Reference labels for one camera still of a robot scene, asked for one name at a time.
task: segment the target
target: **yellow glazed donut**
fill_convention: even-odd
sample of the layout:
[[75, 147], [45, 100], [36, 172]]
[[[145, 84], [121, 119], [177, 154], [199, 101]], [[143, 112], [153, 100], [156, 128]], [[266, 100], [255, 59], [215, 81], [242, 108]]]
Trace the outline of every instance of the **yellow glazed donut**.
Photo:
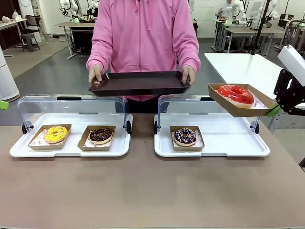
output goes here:
[[48, 129], [48, 132], [43, 136], [43, 138], [46, 142], [54, 144], [63, 141], [67, 132], [68, 130], [63, 126], [54, 126]]

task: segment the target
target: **hoodie drawstring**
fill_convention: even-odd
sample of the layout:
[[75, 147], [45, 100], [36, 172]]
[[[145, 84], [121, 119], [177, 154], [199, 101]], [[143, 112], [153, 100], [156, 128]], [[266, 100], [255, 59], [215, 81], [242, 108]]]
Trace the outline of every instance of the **hoodie drawstring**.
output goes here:
[[[148, 31], [152, 30], [152, 23], [153, 23], [153, 6], [152, 6], [152, 1], [147, 0], [148, 4]], [[139, 10], [139, 0], [135, 0], [135, 11], [137, 12]]]
[[135, 0], [135, 11], [139, 10], [139, 0]]

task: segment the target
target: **red glazed donut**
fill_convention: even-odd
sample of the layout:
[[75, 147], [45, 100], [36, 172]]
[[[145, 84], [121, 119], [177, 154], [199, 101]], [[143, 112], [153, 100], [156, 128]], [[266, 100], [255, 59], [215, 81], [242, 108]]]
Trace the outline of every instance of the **red glazed donut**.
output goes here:
[[252, 93], [239, 86], [227, 84], [219, 87], [217, 91], [226, 100], [240, 108], [251, 108], [254, 103]]

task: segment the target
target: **white tray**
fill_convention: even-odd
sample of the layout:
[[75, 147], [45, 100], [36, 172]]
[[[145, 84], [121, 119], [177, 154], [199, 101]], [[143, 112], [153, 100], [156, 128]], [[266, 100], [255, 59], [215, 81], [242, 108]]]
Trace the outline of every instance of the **white tray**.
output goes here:
[[[23, 135], [10, 149], [13, 157], [53, 157], [53, 156], [122, 156], [129, 149], [130, 134], [123, 129], [123, 114], [79, 114], [79, 113], [49, 113], [41, 116], [34, 124], [31, 132]], [[133, 116], [127, 115], [131, 122]], [[61, 150], [33, 150], [28, 147], [29, 142], [42, 125], [72, 124], [71, 133]], [[88, 125], [115, 125], [110, 150], [107, 152], [81, 151], [77, 144]]]
[[[245, 118], [228, 113], [161, 114], [161, 128], [154, 136], [155, 152], [163, 157], [181, 156], [267, 156], [269, 147], [249, 128]], [[205, 147], [200, 152], [175, 152], [170, 133], [172, 125], [200, 128]]]

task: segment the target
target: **donut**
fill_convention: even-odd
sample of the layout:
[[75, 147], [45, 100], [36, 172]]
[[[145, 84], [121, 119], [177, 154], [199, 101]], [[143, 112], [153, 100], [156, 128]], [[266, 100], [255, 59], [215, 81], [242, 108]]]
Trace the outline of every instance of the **donut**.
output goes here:
[[65, 139], [67, 132], [68, 130], [63, 126], [54, 126], [48, 129], [43, 139], [50, 144], [59, 143]]
[[112, 138], [113, 132], [111, 129], [102, 127], [96, 130], [93, 130], [90, 135], [89, 139], [93, 144], [102, 145], [109, 142]]
[[217, 89], [217, 92], [229, 102], [240, 108], [251, 108], [254, 98], [249, 90], [242, 87], [226, 84]]
[[182, 128], [175, 132], [174, 140], [180, 146], [188, 147], [196, 143], [196, 134], [193, 130]]

